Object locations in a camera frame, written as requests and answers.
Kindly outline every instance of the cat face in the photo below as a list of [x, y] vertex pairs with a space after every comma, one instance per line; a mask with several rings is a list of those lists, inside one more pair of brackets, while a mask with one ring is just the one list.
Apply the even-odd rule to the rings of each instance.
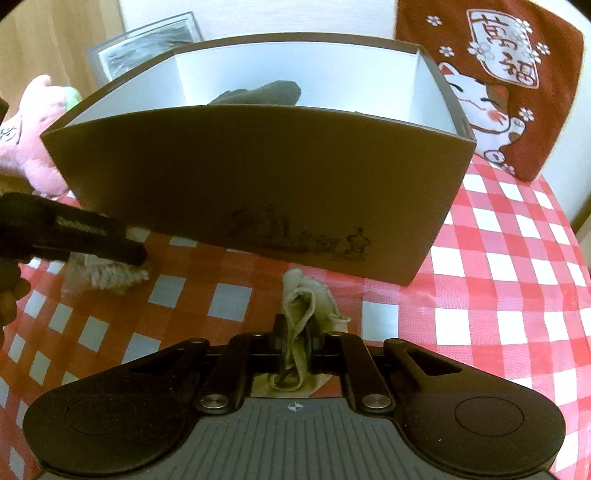
[[460, 100], [460, 105], [474, 128], [490, 133], [503, 133], [509, 130], [509, 90], [506, 87], [487, 85], [462, 75], [446, 62], [439, 64], [439, 70]]

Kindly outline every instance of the open cardboard box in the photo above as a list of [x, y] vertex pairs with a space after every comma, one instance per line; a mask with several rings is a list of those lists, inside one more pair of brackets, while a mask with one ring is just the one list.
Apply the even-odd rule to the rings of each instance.
[[[207, 105], [275, 80], [299, 85], [296, 106]], [[419, 46], [337, 34], [227, 38], [162, 54], [42, 138], [87, 210], [402, 285], [475, 149]]]

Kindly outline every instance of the gray ribbed plate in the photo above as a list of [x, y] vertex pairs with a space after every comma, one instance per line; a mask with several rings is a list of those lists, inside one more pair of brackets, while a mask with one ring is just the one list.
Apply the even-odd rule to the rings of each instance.
[[[231, 415], [201, 420], [179, 450], [125, 480], [452, 480], [419, 458], [384, 419], [344, 398], [247, 398]], [[531, 480], [550, 479], [538, 473]], [[38, 480], [61, 480], [43, 473]]]

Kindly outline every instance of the cat ear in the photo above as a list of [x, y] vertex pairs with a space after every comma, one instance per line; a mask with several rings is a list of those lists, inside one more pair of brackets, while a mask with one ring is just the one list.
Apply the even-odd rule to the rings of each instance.
[[491, 85], [491, 89], [500, 97], [507, 100], [509, 98], [509, 89], [504, 85]]
[[439, 71], [444, 75], [459, 75], [458, 72], [451, 64], [443, 61], [439, 64]]

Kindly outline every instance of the pink plush toy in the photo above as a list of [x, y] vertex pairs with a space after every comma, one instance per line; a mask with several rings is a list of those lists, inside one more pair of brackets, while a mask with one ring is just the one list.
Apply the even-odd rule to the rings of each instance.
[[68, 185], [39, 135], [81, 100], [75, 88], [52, 85], [49, 75], [29, 83], [16, 115], [0, 125], [0, 174], [24, 177], [52, 196], [66, 192]]

